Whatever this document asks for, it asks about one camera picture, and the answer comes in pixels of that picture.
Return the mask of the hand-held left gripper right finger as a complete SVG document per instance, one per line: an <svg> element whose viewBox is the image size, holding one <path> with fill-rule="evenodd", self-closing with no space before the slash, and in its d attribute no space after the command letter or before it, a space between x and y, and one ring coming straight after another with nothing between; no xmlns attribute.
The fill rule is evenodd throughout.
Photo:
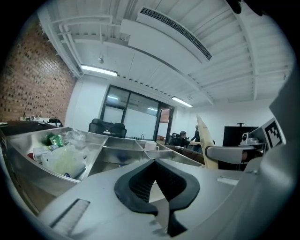
<svg viewBox="0 0 300 240"><path fill-rule="evenodd" d="M155 162L180 178L178 186L168 188L174 195L169 207L176 229L184 232L171 238L161 231L154 240L234 240L236 224L229 225L233 213L224 204L234 185L218 179L237 181L239 172L207 169L167 159Z"/></svg>

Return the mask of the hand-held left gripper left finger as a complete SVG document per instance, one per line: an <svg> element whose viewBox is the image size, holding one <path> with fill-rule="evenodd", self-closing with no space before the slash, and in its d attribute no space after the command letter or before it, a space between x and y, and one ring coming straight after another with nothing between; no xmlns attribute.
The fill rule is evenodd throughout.
<svg viewBox="0 0 300 240"><path fill-rule="evenodd" d="M89 176L39 214L49 240L170 240L155 217L129 210L117 198L118 178L147 161Z"/></svg>

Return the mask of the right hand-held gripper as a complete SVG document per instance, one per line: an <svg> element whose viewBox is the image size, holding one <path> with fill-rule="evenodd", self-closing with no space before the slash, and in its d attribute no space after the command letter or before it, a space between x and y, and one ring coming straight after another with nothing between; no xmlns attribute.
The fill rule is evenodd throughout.
<svg viewBox="0 0 300 240"><path fill-rule="evenodd" d="M246 171L281 170L285 167L296 168L296 71L293 70L289 79L271 103L270 110L274 119L248 134L258 143L242 144L241 147L209 146L206 157L211 160L240 164L248 157L248 151L257 153L264 147L263 155L251 159Z"/></svg>

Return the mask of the steel compartment cart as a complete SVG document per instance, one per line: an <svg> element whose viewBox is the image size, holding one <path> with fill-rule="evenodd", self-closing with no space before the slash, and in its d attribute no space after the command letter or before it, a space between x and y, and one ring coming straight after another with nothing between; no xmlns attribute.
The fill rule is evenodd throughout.
<svg viewBox="0 0 300 240"><path fill-rule="evenodd" d="M158 151L146 151L145 141L116 138L83 132L86 135L86 168L75 179L47 170L27 154L46 146L50 133L61 135L72 128L58 128L46 123L11 121L0 123L0 147L11 183L33 214L38 214L52 200L83 179L123 165L152 158L168 159L193 166L204 164L203 155L178 146L159 145Z"/></svg>

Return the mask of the white soft tissue pack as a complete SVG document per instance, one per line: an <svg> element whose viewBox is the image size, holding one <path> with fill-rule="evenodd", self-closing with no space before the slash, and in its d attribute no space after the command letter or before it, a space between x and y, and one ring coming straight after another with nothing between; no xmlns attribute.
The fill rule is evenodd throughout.
<svg viewBox="0 0 300 240"><path fill-rule="evenodd" d="M48 151L41 155L42 165L48 170L75 179L86 168L84 154L74 145Z"/></svg>

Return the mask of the clear crinkled plastic bag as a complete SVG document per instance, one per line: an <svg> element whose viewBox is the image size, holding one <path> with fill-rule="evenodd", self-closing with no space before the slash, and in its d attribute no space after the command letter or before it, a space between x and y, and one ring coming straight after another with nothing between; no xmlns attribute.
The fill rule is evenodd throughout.
<svg viewBox="0 0 300 240"><path fill-rule="evenodd" d="M61 133L61 136L65 145L74 145L77 148L86 146L86 135L80 130L65 131Z"/></svg>

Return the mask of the green snack packet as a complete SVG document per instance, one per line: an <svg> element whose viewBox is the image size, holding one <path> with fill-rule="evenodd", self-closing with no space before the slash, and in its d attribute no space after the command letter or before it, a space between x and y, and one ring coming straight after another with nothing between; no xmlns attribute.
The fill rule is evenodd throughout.
<svg viewBox="0 0 300 240"><path fill-rule="evenodd" d="M55 145L57 147L65 146L64 141L61 135L54 135L52 133L46 136L46 144L47 145Z"/></svg>

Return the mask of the white mug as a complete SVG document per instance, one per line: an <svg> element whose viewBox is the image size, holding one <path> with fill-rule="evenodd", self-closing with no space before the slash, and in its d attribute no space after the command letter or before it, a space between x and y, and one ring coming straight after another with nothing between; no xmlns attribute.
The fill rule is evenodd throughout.
<svg viewBox="0 0 300 240"><path fill-rule="evenodd" d="M160 150L159 146L157 145L156 142L151 142L151 141L146 141L144 149L146 151L158 151Z"/></svg>

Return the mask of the white and blue carton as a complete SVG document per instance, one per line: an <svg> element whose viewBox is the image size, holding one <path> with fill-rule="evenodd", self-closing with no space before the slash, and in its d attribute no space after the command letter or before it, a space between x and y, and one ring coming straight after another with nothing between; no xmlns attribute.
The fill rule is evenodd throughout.
<svg viewBox="0 0 300 240"><path fill-rule="evenodd" d="M42 162L42 155L47 154L50 151L54 151L55 149L58 149L59 146L57 145L50 145L50 146L42 146L42 147L35 147L33 148L33 159L41 163Z"/></svg>

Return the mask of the black monitor on stand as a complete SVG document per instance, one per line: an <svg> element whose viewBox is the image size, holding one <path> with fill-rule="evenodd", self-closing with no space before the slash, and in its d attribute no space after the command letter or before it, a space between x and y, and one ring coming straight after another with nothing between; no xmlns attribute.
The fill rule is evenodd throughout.
<svg viewBox="0 0 300 240"><path fill-rule="evenodd" d="M244 133L252 132L258 127L244 126L244 123L238 123L236 126L225 126L223 147L237 147L242 141L242 135Z"/></svg>

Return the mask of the black mesh office chair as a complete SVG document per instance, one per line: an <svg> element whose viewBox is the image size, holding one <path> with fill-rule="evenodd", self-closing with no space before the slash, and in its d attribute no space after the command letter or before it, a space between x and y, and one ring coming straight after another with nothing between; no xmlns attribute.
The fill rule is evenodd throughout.
<svg viewBox="0 0 300 240"><path fill-rule="evenodd" d="M122 123L115 123L109 128L109 131L113 137L125 138L127 130Z"/></svg>
<svg viewBox="0 0 300 240"><path fill-rule="evenodd" d="M93 119L89 124L89 132L95 134L103 134L105 131L105 126L103 125L103 121L101 119Z"/></svg>

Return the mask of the long ceiling light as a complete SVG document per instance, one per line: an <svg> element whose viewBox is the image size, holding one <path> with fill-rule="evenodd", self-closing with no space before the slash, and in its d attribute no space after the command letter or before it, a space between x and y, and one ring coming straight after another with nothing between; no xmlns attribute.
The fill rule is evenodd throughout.
<svg viewBox="0 0 300 240"><path fill-rule="evenodd" d="M182 105L184 105L186 107L189 107L189 108L193 107L191 104L188 104L185 101L183 101L183 100L181 100L181 99L179 99L179 98L177 98L175 96L172 97L172 100L174 100L174 101L176 101L176 102L178 102L178 103L180 103L180 104L182 104Z"/></svg>
<svg viewBox="0 0 300 240"><path fill-rule="evenodd" d="M80 68L82 70L97 72L97 73L114 76L114 77L116 77L118 75L117 72L115 72L115 71L111 71L111 70L107 70L107 69L103 69L103 68L99 68L99 67L93 67L93 66L89 66L89 65L81 64Z"/></svg>

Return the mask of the black framed window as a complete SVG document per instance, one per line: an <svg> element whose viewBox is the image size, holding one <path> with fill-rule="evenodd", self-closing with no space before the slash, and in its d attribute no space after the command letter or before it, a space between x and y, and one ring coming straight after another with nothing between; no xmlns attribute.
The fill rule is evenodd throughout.
<svg viewBox="0 0 300 240"><path fill-rule="evenodd" d="M110 85L104 98L100 119L109 126L122 123L126 138L153 140L160 102L141 94Z"/></svg>

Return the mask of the ceiling air conditioner unit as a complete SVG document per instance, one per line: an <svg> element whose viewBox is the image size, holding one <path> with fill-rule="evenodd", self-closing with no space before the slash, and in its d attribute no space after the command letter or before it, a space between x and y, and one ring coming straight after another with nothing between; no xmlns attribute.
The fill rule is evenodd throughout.
<svg viewBox="0 0 300 240"><path fill-rule="evenodd" d="M129 35L128 46L177 68L180 65L203 64L212 58L207 48L189 30L148 7L142 7L134 21L123 19L120 33Z"/></svg>

